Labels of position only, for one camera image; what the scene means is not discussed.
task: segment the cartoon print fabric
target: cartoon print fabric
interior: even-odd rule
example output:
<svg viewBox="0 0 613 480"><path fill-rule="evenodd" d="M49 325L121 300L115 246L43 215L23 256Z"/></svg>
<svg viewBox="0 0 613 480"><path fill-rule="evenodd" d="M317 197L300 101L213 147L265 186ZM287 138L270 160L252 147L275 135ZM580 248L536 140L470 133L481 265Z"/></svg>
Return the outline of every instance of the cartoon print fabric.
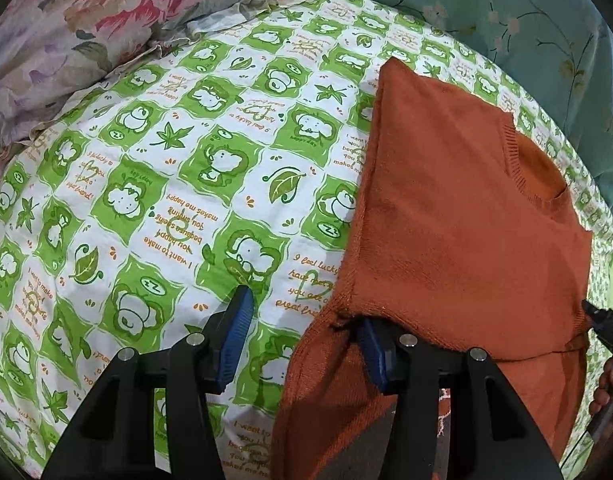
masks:
<svg viewBox="0 0 613 480"><path fill-rule="evenodd" d="M254 321L210 416L227 478L268 478L288 360L336 282L378 70L392 56L513 112L555 161L583 227L596 233L589 298L603 305L613 219L539 105L411 16L369 0L308 0L81 93L8 166L0 445L13 460L38 476L120 348L170 347L246 283ZM605 359L598 348L594 340L590 380ZM162 466L165 415L156 392Z"/></svg>

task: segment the floral pillowcase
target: floral pillowcase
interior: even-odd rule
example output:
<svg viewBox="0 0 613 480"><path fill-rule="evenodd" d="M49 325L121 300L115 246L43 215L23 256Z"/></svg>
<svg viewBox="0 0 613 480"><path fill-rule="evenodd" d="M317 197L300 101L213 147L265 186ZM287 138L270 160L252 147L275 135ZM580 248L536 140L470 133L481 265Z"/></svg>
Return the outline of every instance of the floral pillowcase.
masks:
<svg viewBox="0 0 613 480"><path fill-rule="evenodd" d="M0 171L73 92L136 57L149 39L247 1L12 0L0 17Z"/></svg>

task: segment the teal blanket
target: teal blanket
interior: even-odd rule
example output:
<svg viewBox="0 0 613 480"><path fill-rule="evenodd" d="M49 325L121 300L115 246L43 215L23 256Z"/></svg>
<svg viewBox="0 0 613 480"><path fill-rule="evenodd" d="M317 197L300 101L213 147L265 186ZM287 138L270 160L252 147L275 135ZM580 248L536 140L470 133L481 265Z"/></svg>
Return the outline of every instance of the teal blanket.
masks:
<svg viewBox="0 0 613 480"><path fill-rule="evenodd" d="M376 0L495 62L560 126L613 212L613 34L590 0Z"/></svg>

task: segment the bolt head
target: bolt head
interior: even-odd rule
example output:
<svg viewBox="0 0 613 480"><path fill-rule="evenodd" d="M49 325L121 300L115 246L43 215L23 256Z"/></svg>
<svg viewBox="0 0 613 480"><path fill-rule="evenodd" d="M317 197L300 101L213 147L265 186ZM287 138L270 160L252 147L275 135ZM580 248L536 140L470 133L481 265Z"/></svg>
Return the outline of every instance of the bolt head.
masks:
<svg viewBox="0 0 613 480"><path fill-rule="evenodd" d="M133 359L133 356L136 354L136 351L133 348L123 348L118 352L118 359L120 361L129 361L129 359Z"/></svg>
<svg viewBox="0 0 613 480"><path fill-rule="evenodd" d="M418 344L418 338L416 338L416 336L414 336L413 334L402 334L398 338L398 341L400 341L401 345L407 346L409 348L412 348Z"/></svg>
<svg viewBox="0 0 613 480"><path fill-rule="evenodd" d="M191 346L197 346L204 343L204 336L200 332L194 332L187 335L186 342Z"/></svg>
<svg viewBox="0 0 613 480"><path fill-rule="evenodd" d="M469 352L469 355L471 355L471 357L474 358L476 361L480 362L484 361L487 358L487 352L485 352L481 348L472 348Z"/></svg>

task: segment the orange sweater vest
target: orange sweater vest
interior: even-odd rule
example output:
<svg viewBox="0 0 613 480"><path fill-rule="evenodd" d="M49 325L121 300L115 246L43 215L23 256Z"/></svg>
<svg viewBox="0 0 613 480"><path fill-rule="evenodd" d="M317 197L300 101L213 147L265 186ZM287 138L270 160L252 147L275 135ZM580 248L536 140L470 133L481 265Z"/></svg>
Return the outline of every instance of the orange sweater vest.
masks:
<svg viewBox="0 0 613 480"><path fill-rule="evenodd" d="M394 402L349 340L358 316L485 348L560 457L583 394L590 250L557 168L510 114L389 60L338 282L288 368L272 477L314 478Z"/></svg>

